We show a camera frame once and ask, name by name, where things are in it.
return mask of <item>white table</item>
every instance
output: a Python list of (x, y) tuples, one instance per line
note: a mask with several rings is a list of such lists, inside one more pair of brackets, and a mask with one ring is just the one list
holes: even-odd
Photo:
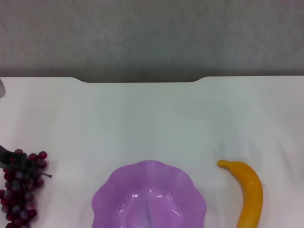
[[(0, 145), (49, 154), (53, 178), (38, 195), (33, 228), (91, 227), (97, 189), (116, 168), (147, 159), (191, 176), (207, 201), (205, 228), (235, 228), (242, 207), (241, 188), (218, 159), (245, 161), (258, 173), (260, 228), (304, 226), (304, 77), (2, 81)], [(0, 227), (6, 223), (0, 213)]]

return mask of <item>dark object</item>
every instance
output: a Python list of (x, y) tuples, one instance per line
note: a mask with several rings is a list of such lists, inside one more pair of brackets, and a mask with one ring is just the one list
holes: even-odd
[(30, 161), (25, 153), (14, 153), (0, 146), (0, 168), (32, 172), (35, 167), (35, 162)]

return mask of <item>banana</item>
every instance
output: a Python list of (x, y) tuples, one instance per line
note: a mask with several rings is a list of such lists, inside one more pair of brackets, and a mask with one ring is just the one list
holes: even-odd
[(263, 207), (263, 187), (256, 172), (241, 161), (219, 160), (217, 165), (227, 169), (243, 190), (243, 209), (237, 228), (257, 228)]

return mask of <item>plastic bowl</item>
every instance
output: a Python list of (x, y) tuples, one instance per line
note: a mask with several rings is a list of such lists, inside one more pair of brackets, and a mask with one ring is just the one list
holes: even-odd
[(92, 228), (203, 228), (207, 211), (191, 178), (159, 161), (115, 170), (92, 208)]

